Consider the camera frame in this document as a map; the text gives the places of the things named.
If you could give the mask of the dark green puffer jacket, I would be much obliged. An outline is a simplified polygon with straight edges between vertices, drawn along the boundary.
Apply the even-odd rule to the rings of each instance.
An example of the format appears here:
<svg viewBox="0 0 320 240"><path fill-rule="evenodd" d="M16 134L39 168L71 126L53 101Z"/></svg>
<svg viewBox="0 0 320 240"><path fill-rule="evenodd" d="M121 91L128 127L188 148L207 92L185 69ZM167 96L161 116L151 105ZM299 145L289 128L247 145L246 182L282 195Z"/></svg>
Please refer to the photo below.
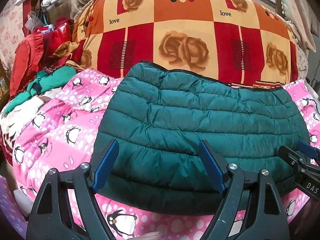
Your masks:
<svg viewBox="0 0 320 240"><path fill-rule="evenodd" d="M111 139L118 141L119 155L100 195L151 212L211 215L221 195L197 153L201 141L245 171L267 169L284 196L294 188L294 175L278 150L296 149L310 135L283 88L233 88L142 61L112 96L93 157Z"/></svg>

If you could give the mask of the pink penguin print quilt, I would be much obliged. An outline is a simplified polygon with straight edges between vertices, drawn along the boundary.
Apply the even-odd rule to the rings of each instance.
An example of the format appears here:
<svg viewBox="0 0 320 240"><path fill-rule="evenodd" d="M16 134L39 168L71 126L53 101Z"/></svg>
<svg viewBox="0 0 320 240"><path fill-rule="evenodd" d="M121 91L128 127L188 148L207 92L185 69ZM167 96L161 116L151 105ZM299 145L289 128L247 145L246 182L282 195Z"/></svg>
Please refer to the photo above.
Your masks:
<svg viewBox="0 0 320 240"><path fill-rule="evenodd" d="M84 70L26 124L15 142L12 161L18 187L30 199L35 199L49 169L69 171L90 161L103 114L123 79ZM297 105L309 131L308 144L319 147L319 104L305 82L297 80L279 88L285 89ZM309 198L295 185L281 197L289 223L308 212ZM163 239L199 239L213 216L146 211L100 193L97 202L117 239L152 231L159 231Z"/></svg>

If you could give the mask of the white floral sheet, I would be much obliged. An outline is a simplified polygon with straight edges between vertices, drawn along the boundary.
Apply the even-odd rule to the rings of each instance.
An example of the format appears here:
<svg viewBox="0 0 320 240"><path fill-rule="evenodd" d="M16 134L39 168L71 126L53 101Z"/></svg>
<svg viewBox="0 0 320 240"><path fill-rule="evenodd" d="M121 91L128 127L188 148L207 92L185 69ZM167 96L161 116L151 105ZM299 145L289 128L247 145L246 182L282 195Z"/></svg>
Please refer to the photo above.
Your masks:
<svg viewBox="0 0 320 240"><path fill-rule="evenodd" d="M33 96L24 103L16 106L10 113L1 116L1 133L5 139L16 138L22 129L38 113L38 111L52 98L42 95Z"/></svg>

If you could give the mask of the green cloth garment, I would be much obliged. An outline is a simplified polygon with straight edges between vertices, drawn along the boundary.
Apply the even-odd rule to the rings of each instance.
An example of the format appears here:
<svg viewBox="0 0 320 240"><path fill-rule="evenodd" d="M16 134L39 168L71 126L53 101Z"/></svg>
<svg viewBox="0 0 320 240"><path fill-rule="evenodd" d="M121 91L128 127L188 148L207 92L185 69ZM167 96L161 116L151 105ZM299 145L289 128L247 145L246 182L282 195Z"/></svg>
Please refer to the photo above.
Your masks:
<svg viewBox="0 0 320 240"><path fill-rule="evenodd" d="M21 105L35 95L41 95L53 88L64 86L75 75L76 70L71 66L63 66L50 74L44 70L38 72L35 79L30 81L24 90L9 101L3 113L9 114L16 106Z"/></svg>

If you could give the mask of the beige curtain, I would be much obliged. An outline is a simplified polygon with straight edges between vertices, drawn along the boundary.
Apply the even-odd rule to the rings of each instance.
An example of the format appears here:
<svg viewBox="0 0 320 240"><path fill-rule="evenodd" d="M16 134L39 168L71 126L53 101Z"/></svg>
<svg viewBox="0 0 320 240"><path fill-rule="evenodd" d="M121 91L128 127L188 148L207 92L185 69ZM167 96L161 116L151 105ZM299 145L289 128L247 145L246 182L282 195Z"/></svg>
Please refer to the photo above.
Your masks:
<svg viewBox="0 0 320 240"><path fill-rule="evenodd" d="M281 0L285 18L294 26L300 46L304 50L317 51L314 36L319 37L319 19L307 0Z"/></svg>

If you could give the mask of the red orange rose blanket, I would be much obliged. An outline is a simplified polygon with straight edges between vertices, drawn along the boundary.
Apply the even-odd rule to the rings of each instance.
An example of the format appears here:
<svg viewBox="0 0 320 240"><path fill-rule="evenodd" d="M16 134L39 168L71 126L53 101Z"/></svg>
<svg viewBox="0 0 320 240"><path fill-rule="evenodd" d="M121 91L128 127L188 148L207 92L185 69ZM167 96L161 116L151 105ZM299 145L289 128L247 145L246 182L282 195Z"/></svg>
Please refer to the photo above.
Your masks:
<svg viewBox="0 0 320 240"><path fill-rule="evenodd" d="M124 77L141 61L245 87L298 78L289 25L254 0L91 0L75 17L85 65Z"/></svg>

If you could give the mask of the red ruffled pillow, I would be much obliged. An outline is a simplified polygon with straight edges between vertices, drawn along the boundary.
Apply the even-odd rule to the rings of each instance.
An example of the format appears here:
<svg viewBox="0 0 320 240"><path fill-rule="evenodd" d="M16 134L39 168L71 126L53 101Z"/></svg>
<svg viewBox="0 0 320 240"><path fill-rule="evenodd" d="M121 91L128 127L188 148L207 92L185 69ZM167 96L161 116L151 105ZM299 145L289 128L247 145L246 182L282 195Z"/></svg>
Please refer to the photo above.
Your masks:
<svg viewBox="0 0 320 240"><path fill-rule="evenodd" d="M43 34L40 31L28 35L17 46L10 78L10 100L35 79L37 72L42 69L42 55Z"/></svg>

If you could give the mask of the red cloth pile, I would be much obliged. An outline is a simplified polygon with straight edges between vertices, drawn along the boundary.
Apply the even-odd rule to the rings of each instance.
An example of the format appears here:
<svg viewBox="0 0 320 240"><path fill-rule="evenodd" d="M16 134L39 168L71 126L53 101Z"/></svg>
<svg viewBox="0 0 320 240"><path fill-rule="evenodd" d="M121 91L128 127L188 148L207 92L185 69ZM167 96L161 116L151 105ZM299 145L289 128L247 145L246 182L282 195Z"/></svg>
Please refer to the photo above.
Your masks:
<svg viewBox="0 0 320 240"><path fill-rule="evenodd" d="M73 19L62 16L54 24L35 29L35 33L41 32L43 35L42 67L56 69L69 60L79 66L86 64L84 43L72 41L73 23Z"/></svg>

